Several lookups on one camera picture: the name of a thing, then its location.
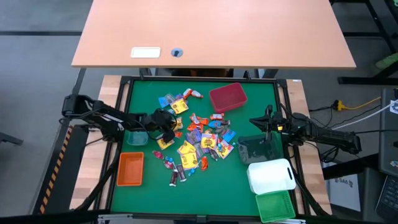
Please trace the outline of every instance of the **white paper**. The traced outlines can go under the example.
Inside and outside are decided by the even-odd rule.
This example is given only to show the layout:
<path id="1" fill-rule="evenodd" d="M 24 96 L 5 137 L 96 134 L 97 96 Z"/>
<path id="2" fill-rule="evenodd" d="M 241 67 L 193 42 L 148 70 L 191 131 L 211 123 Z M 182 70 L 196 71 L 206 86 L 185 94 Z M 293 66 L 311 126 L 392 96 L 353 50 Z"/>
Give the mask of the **white paper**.
<path id="1" fill-rule="evenodd" d="M 131 58 L 159 58 L 160 47 L 133 47 Z"/>
<path id="2" fill-rule="evenodd" d="M 324 164 L 324 167 L 335 165 L 334 162 Z M 330 203 L 341 207 L 361 211 L 359 201 L 358 176 L 356 174 L 326 180 Z"/>

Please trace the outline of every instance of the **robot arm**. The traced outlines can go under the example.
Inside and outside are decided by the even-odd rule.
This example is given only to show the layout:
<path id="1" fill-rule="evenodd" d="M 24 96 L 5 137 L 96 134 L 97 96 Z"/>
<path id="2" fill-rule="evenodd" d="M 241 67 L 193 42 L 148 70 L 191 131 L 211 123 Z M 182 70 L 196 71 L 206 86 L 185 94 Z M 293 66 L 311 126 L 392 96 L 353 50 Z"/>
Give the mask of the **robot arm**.
<path id="1" fill-rule="evenodd" d="M 175 136 L 175 116 L 161 109 L 156 109 L 150 115 L 127 114 L 85 95 L 69 95 L 63 101 L 62 115 L 65 119 L 82 119 L 90 126 L 100 129 L 105 141 L 121 140 L 124 130 L 160 131 L 165 142 L 171 141 Z"/>

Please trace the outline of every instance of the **white label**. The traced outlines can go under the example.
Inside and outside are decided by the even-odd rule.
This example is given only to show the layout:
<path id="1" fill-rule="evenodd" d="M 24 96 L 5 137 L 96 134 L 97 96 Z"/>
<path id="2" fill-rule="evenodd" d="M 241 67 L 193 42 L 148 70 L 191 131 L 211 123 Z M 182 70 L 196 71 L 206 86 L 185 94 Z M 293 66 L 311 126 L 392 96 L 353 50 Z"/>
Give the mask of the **white label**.
<path id="1" fill-rule="evenodd" d="M 159 58 L 160 47 L 133 47 L 131 58 Z"/>
<path id="2" fill-rule="evenodd" d="M 398 103 L 394 103 L 393 105 L 390 106 L 390 112 L 394 114 L 398 114 Z"/>
<path id="3" fill-rule="evenodd" d="M 109 115 L 109 114 L 104 114 L 104 117 L 105 117 L 105 118 L 109 118 L 109 119 L 114 120 L 114 121 L 117 121 L 117 122 L 119 122 L 119 123 L 122 123 L 122 122 L 123 122 L 122 120 L 117 119 L 117 118 L 115 118 L 114 116 L 111 116 L 111 115 Z"/>

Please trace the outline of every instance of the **yellow candy wrapper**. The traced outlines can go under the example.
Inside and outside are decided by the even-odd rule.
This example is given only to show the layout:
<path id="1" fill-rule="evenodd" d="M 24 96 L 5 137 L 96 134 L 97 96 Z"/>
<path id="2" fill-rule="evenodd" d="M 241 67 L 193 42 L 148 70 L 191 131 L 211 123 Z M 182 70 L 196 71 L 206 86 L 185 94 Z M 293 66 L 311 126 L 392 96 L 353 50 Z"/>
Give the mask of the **yellow candy wrapper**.
<path id="1" fill-rule="evenodd" d="M 175 128 L 173 129 L 173 131 L 176 131 L 176 130 L 179 130 L 179 129 L 182 129 L 182 128 L 183 128 L 182 118 L 178 117 L 177 118 L 177 124 L 175 125 Z"/>
<path id="2" fill-rule="evenodd" d="M 195 153 L 196 149 L 195 146 L 192 146 L 189 142 L 185 140 L 182 146 L 179 149 L 177 149 L 177 152 L 182 156 L 188 153 Z"/>
<path id="3" fill-rule="evenodd" d="M 222 140 L 221 151 L 217 149 L 216 152 L 221 158 L 225 159 L 231 153 L 232 149 L 234 149 L 232 145 L 228 144 L 225 140 Z"/>
<path id="4" fill-rule="evenodd" d="M 188 110 L 188 106 L 185 103 L 184 99 L 179 99 L 174 101 L 171 104 L 172 109 L 174 110 L 175 114 L 180 114 L 186 110 Z"/>
<path id="5" fill-rule="evenodd" d="M 191 152 L 181 155 L 181 162 L 184 170 L 193 169 L 198 165 L 197 154 L 195 152 Z"/>
<path id="6" fill-rule="evenodd" d="M 167 147 L 171 146 L 174 143 L 174 140 L 169 141 L 168 143 L 164 142 L 162 138 L 156 140 L 156 142 L 158 143 L 159 147 L 162 150 L 165 150 Z"/>

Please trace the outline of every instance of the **red basket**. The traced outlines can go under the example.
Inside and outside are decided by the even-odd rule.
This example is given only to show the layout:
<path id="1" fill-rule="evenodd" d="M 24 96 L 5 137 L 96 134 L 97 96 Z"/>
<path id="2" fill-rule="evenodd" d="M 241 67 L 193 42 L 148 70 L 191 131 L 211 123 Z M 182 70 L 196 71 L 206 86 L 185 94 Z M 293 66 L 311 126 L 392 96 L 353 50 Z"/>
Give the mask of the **red basket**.
<path id="1" fill-rule="evenodd" d="M 248 98 L 240 83 L 232 83 L 210 90 L 210 101 L 216 113 L 224 113 L 243 106 Z"/>

